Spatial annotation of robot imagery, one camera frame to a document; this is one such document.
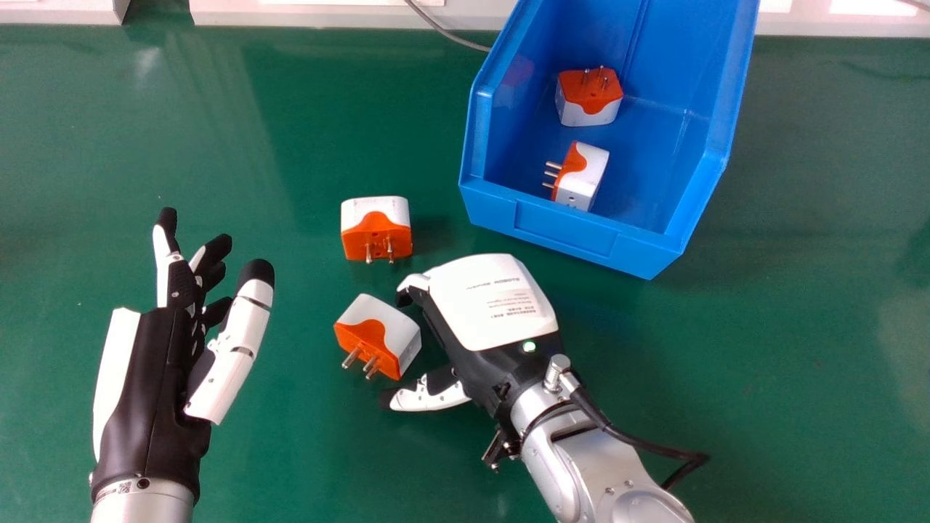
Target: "robotic hand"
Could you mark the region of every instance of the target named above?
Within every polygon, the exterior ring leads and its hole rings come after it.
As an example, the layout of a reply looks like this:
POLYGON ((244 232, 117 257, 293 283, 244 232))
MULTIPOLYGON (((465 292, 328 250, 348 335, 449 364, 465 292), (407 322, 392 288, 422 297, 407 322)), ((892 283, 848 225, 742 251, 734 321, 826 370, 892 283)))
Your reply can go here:
POLYGON ((474 401, 498 422, 482 460, 524 462, 563 523, 692 522, 668 489, 704 454, 620 432, 596 407, 563 354, 555 313, 522 263, 482 254, 410 275, 397 304, 423 309, 450 364, 385 391, 382 406, 438 410, 474 401), (658 486, 636 449, 686 463, 658 486))
POLYGON ((226 274, 233 246, 219 235, 190 262, 178 215, 165 208, 152 231, 157 307, 113 311, 94 394, 91 523, 184 523, 200 494, 210 423, 222 422, 252 368, 268 325, 274 270, 250 261, 234 299, 204 306, 226 274), (206 332, 222 321, 219 335, 206 332))

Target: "metal prong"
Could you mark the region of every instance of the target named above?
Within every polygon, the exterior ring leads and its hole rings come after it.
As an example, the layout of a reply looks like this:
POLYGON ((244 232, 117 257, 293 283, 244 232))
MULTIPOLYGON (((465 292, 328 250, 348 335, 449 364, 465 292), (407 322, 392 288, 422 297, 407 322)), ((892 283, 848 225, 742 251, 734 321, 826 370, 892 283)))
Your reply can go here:
POLYGON ((355 360, 358 359, 358 355, 361 353, 362 349, 355 349, 354 351, 350 352, 349 355, 347 355, 346 358, 342 360, 342 368, 348 369, 351 367, 352 364, 355 363, 355 360))

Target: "blue plastic bin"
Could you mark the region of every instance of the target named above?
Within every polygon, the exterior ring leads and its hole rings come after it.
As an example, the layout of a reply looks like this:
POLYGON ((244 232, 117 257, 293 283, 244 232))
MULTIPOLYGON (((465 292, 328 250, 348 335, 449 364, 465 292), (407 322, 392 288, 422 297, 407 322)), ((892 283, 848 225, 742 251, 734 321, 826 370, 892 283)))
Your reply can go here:
POLYGON ((475 225, 651 279, 681 256, 729 158, 758 0, 521 0, 472 86, 459 188, 475 225), (606 65, 608 126, 563 127, 556 75, 606 65), (591 212, 549 200, 573 140, 610 151, 591 212))

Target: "green table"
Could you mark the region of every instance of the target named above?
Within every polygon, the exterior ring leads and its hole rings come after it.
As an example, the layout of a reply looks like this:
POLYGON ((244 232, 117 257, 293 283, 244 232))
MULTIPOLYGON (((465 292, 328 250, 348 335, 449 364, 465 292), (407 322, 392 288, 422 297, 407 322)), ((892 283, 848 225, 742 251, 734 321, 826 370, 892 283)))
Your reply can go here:
MULTIPOLYGON (((198 523, 550 521, 522 465, 479 462, 481 411, 385 412, 387 380, 339 368, 332 323, 357 293, 489 251, 527 262, 619 426, 713 455, 677 490, 698 521, 930 513, 930 42, 758 40, 730 167, 689 250, 643 282, 469 225, 480 53, 194 28, 182 4, 0 28, 0 521, 89 514, 100 348, 111 309, 153 305, 165 205, 187 253, 227 232, 231 272, 263 256, 278 275, 198 523), (414 258, 342 259, 339 202, 371 194, 409 198, 414 258)), ((443 359, 428 339, 410 375, 443 359)))

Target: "orange and white plug adapter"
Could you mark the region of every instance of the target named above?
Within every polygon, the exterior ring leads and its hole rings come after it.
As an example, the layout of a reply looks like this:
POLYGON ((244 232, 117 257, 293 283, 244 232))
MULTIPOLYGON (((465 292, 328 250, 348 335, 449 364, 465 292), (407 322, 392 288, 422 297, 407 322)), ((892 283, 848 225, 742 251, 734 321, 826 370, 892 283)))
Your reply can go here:
POLYGON ((342 248, 347 260, 396 258, 413 254, 410 206, 403 196, 369 196, 342 202, 342 248))
POLYGON ((552 183, 544 181, 542 185, 551 189, 550 199, 553 202, 591 210, 609 157, 610 153, 604 149, 573 141, 561 164, 546 162, 546 176, 555 180, 552 183))
POLYGON ((603 65, 559 73, 555 107, 563 126, 603 126, 617 118, 623 87, 617 72, 603 65))
POLYGON ((360 359, 365 362, 362 372, 366 380, 376 372, 400 380, 422 346, 417 322, 368 294, 355 298, 333 330, 339 346, 349 353, 342 368, 348 369, 360 359))

